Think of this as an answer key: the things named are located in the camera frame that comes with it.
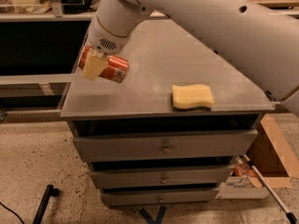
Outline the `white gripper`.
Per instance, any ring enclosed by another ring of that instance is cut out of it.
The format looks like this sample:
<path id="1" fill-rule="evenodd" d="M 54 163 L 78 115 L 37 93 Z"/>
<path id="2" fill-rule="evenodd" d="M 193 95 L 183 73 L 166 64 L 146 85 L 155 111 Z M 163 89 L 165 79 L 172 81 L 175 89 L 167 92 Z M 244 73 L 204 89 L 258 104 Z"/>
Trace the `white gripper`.
<path id="1" fill-rule="evenodd" d="M 97 79 L 107 67 L 106 54 L 120 53 L 127 44 L 130 33 L 129 21 L 113 20 L 111 17 L 107 19 L 94 17 L 86 41 L 86 44 L 93 49 L 86 51 L 83 76 L 89 80 Z"/>

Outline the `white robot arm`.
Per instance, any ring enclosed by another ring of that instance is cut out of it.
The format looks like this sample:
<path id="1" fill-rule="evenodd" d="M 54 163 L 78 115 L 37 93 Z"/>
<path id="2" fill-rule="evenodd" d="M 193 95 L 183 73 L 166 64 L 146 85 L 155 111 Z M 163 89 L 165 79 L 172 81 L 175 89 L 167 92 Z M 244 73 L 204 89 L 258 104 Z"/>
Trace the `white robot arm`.
<path id="1" fill-rule="evenodd" d="M 247 0 L 101 0 L 87 44 L 120 53 L 154 10 L 299 113 L 299 20 Z"/>

